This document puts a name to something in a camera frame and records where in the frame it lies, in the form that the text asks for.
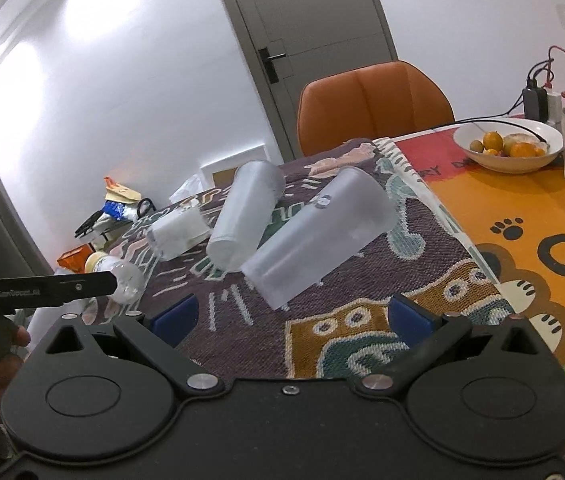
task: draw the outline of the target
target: power adapter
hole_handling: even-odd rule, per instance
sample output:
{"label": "power adapter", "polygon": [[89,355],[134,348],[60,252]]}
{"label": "power adapter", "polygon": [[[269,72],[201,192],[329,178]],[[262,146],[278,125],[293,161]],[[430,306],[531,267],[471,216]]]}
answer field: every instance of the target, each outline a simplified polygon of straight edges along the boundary
{"label": "power adapter", "polygon": [[535,80],[527,80],[522,91],[524,118],[546,123],[549,120],[549,99],[544,88],[538,88]]}

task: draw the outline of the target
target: white bowl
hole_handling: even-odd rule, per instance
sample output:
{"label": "white bowl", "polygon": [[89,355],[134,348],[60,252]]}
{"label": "white bowl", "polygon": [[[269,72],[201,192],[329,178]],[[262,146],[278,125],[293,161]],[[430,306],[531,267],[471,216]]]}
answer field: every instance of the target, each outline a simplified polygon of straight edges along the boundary
{"label": "white bowl", "polygon": [[[461,147],[467,156],[475,160],[480,166],[484,166],[489,170],[499,171],[500,173],[530,173],[539,170],[550,162],[552,162],[562,151],[563,139],[562,134],[544,123],[530,121],[528,119],[502,118],[512,124],[493,123],[485,120],[478,123],[467,123],[460,126],[453,134],[453,140]],[[536,132],[544,140],[547,141],[549,148],[547,154],[542,156],[531,157],[511,157],[511,156],[495,156],[485,155],[485,153],[476,153],[469,150],[469,144],[473,140],[482,141],[486,132],[498,132],[502,137],[508,134],[530,134],[527,130],[518,128],[514,124],[526,126],[528,129]]]}

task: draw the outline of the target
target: orange tablecloth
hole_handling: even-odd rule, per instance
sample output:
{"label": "orange tablecloth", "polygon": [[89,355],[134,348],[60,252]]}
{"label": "orange tablecloth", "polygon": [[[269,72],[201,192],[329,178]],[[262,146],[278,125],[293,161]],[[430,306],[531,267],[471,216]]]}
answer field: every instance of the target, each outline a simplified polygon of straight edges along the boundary
{"label": "orange tablecloth", "polygon": [[413,168],[476,244],[516,310],[565,364],[565,179],[561,160],[527,175],[486,170],[454,129],[395,139]]}

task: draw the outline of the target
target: red cable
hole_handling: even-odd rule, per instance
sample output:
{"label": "red cable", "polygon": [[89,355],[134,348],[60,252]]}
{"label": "red cable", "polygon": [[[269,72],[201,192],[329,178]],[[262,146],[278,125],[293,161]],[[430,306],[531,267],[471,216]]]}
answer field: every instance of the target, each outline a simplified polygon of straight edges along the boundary
{"label": "red cable", "polygon": [[549,79],[550,79],[550,75],[551,75],[551,51],[555,48],[558,49],[560,52],[565,53],[565,49],[562,48],[561,46],[551,45],[549,47],[549,56],[547,57],[547,59],[549,60],[549,66],[548,66],[548,70],[547,70],[547,81],[545,82],[545,88],[548,88],[548,89],[553,88],[553,85],[551,84],[551,81],[549,81]]}

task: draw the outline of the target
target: orange chair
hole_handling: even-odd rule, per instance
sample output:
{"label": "orange chair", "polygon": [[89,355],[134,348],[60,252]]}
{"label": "orange chair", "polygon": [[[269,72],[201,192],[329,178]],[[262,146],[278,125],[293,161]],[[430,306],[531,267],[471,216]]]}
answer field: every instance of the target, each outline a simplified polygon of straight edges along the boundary
{"label": "orange chair", "polygon": [[453,121],[442,90],[416,67],[393,61],[309,83],[297,136],[309,156],[357,137],[398,137]]}

